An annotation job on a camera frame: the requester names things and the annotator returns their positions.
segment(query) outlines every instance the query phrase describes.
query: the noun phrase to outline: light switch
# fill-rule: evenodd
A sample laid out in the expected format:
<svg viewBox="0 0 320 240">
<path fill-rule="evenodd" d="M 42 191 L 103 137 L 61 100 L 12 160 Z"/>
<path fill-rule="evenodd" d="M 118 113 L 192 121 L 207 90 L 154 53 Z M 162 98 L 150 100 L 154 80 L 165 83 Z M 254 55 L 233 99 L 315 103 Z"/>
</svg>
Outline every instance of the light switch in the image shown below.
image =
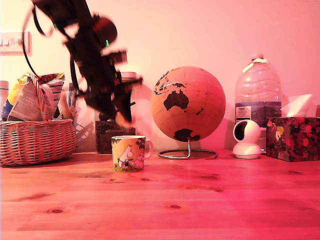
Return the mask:
<svg viewBox="0 0 320 240">
<path fill-rule="evenodd" d="M 22 48 L 22 32 L 8 31 L 0 33 L 0 51 L 1 53 L 23 53 Z M 29 31 L 24 33 L 25 51 L 30 53 L 31 49 L 31 34 Z"/>
</svg>

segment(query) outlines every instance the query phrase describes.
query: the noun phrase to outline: security camera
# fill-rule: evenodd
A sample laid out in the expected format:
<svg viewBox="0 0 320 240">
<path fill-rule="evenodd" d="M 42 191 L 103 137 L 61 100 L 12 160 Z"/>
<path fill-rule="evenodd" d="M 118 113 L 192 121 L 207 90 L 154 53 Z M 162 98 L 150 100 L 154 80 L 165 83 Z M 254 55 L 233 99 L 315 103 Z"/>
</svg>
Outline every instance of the security camera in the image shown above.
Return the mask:
<svg viewBox="0 0 320 240">
<path fill-rule="evenodd" d="M 257 159 L 262 153 L 256 142 L 259 140 L 261 130 L 252 120 L 239 121 L 233 128 L 233 137 L 237 141 L 232 153 L 239 159 Z"/>
</svg>

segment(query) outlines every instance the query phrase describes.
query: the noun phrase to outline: globe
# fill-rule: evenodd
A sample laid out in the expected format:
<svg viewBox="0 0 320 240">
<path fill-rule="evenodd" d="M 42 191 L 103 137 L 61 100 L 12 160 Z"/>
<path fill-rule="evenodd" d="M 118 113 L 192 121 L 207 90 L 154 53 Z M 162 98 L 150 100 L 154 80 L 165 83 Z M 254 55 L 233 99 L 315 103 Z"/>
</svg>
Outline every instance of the globe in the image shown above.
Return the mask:
<svg viewBox="0 0 320 240">
<path fill-rule="evenodd" d="M 219 81 L 194 66 L 168 71 L 155 84 L 151 112 L 155 124 L 180 142 L 206 138 L 221 123 L 226 97 Z"/>
</svg>

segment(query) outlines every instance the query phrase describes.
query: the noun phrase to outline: moomin mug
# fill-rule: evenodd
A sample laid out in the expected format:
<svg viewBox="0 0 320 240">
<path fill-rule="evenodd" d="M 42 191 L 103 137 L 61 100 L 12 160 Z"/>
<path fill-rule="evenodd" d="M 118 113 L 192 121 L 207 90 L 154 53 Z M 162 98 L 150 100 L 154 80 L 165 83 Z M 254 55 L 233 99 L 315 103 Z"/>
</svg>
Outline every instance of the moomin mug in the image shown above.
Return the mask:
<svg viewBox="0 0 320 240">
<path fill-rule="evenodd" d="M 152 142 L 141 135 L 113 136 L 111 143 L 113 168 L 117 172 L 143 170 L 145 159 L 149 158 L 154 151 Z M 149 146 L 149 152 L 145 156 L 146 144 Z"/>
</svg>

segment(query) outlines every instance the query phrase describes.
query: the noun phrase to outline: plastic water bottle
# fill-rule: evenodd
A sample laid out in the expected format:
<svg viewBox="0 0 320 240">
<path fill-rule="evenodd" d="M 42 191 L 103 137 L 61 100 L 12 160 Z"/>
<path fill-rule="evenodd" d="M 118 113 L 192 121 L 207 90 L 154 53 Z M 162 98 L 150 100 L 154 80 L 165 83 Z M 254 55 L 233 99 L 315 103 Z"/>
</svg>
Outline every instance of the plastic water bottle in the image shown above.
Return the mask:
<svg viewBox="0 0 320 240">
<path fill-rule="evenodd" d="M 281 117 L 281 84 L 276 72 L 264 59 L 255 54 L 235 85 L 235 123 L 253 120 L 261 129 L 258 145 L 266 153 L 268 117 Z"/>
</svg>

